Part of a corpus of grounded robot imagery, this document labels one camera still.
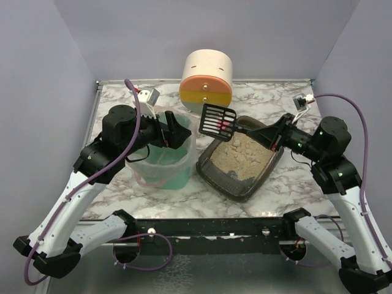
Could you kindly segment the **dark litter box tray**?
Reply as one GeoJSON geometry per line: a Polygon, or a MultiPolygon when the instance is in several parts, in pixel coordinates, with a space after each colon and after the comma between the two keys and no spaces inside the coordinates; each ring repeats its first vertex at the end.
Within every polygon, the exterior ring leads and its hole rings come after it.
{"type": "Polygon", "coordinates": [[[218,193],[246,202],[269,178],[283,153],[235,132],[228,142],[213,140],[198,158],[196,171],[218,193]]]}

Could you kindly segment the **black slotted litter scoop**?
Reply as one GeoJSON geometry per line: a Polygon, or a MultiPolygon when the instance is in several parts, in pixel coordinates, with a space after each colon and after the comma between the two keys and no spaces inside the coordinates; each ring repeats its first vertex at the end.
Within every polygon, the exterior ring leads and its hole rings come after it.
{"type": "Polygon", "coordinates": [[[230,108],[213,104],[204,104],[198,131],[216,140],[228,142],[235,132],[247,134],[251,128],[241,125],[238,122],[236,112],[230,108]],[[218,122],[226,121],[227,128],[221,130],[218,122]]]}

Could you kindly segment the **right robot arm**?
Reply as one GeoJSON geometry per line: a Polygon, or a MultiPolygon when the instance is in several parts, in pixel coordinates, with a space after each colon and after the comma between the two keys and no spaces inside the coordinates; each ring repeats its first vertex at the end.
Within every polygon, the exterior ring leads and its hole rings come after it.
{"type": "Polygon", "coordinates": [[[391,285],[391,249],[361,192],[364,178],[344,156],[352,138],[346,123],[327,116],[310,135],[287,113],[246,135],[272,151],[288,148],[314,162],[312,176],[339,213],[351,243],[335,237],[312,216],[295,220],[294,230],[332,263],[344,287],[350,293],[377,293],[391,285]]]}

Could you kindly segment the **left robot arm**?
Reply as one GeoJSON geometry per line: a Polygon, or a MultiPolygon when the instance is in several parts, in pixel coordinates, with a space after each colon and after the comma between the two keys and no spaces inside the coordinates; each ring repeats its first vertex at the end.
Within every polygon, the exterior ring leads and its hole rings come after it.
{"type": "Polygon", "coordinates": [[[136,220],[123,209],[86,230],[76,228],[92,201],[126,165],[127,157],[149,145],[178,149],[191,136],[172,111],[165,122],[144,116],[127,105],[112,107],[102,120],[102,131],[84,147],[58,201],[43,222],[13,247],[44,276],[68,275],[82,256],[102,244],[135,235],[136,220]]]}

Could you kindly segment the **round three-drawer storage box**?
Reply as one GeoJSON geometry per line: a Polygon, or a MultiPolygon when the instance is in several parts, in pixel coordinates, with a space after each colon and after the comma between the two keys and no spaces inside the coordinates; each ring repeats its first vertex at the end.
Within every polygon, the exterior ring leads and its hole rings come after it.
{"type": "Polygon", "coordinates": [[[179,97],[191,112],[201,114],[204,104],[228,107],[232,101],[232,60],[223,52],[201,49],[186,59],[179,97]]]}

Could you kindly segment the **small pink object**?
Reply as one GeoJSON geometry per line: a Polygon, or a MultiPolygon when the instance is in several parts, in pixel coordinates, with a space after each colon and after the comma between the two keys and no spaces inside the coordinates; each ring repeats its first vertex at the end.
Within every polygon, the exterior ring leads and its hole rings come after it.
{"type": "Polygon", "coordinates": [[[219,121],[218,125],[221,130],[225,130],[227,128],[227,122],[226,121],[219,121]]]}

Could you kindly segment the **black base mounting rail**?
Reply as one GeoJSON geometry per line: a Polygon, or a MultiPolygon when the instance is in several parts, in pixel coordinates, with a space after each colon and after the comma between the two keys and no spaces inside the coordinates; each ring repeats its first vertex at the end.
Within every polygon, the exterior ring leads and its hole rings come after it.
{"type": "Polygon", "coordinates": [[[144,255],[279,254],[300,237],[284,217],[137,219],[116,243],[135,242],[144,255]]]}

